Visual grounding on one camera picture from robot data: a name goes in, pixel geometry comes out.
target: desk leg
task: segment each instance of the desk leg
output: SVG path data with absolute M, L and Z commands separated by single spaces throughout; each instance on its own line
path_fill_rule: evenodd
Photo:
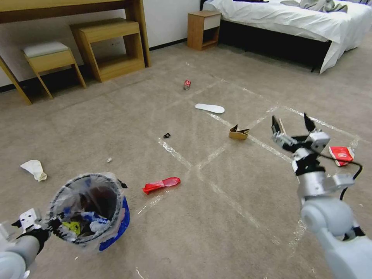
M 5 63 L 3 58 L 0 56 L 0 67 L 4 70 L 4 72 L 7 74 L 11 82 L 13 82 L 14 86 L 17 88 L 18 93 L 24 98 L 26 103 L 28 105 L 31 105 L 30 99 L 27 97 L 27 95 L 24 93 L 23 89 L 21 88 L 20 84 L 18 83 L 18 80 L 16 76 L 12 73 L 12 71 L 9 69 L 8 65 Z
M 133 1 L 132 5 L 125 8 L 125 16 L 128 20 L 137 21 L 139 24 L 139 32 L 141 33 L 141 42 L 143 49 L 143 58 L 145 65 L 151 67 L 150 51 L 148 49 L 147 30 L 145 21 L 145 11 L 143 9 L 143 0 Z

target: crushed can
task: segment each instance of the crushed can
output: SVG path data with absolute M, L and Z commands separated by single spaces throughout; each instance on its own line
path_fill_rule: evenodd
M 190 89 L 190 85 L 191 85 L 191 81 L 189 81 L 188 79 L 185 80 L 185 82 L 183 84 L 183 89 L 189 90 Z

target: white wall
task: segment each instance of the white wall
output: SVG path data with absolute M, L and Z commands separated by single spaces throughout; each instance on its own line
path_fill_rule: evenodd
M 150 47 L 187 37 L 187 13 L 199 9 L 200 0 L 143 0 Z M 99 12 L 34 21 L 13 22 L 0 25 L 0 55 L 18 80 L 35 77 L 21 49 L 43 41 L 60 41 L 69 46 L 79 65 L 83 63 L 70 24 L 123 17 L 123 10 Z M 98 57 L 123 53 L 124 43 L 118 39 L 104 41 L 93 46 Z M 0 86 L 11 81 L 0 69 Z

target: white bedsheet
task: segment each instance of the white bedsheet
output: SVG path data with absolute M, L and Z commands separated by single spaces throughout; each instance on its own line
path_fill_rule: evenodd
M 358 47 L 372 24 L 372 8 L 346 1 L 348 13 L 322 13 L 280 4 L 282 0 L 269 3 L 233 2 L 233 0 L 209 0 L 203 10 L 218 10 L 224 20 L 302 36 L 319 41 L 331 40 L 320 73 L 333 67 L 345 50 Z

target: white insole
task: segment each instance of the white insole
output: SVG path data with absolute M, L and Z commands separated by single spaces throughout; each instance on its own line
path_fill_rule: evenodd
M 217 106 L 217 105 L 196 104 L 195 108 L 196 109 L 207 110 L 207 111 L 214 112 L 214 113 L 224 113 L 225 112 L 225 108 L 223 108 L 221 106 Z

